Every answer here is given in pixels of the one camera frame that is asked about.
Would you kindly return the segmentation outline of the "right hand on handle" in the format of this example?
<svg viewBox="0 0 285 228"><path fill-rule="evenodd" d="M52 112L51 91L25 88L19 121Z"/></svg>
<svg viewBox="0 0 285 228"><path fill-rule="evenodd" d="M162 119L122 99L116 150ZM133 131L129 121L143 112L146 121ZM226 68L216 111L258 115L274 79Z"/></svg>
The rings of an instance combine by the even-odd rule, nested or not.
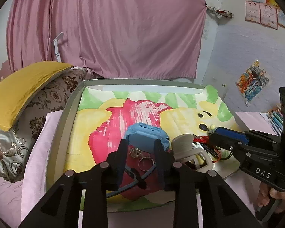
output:
<svg viewBox="0 0 285 228"><path fill-rule="evenodd" d="M256 199L257 206L267 206L270 202L270 197L282 201L280 205L276 208L275 213L278 214L285 211L285 192L278 192L274 188L271 188L269 185L261 182L258 197Z"/></svg>

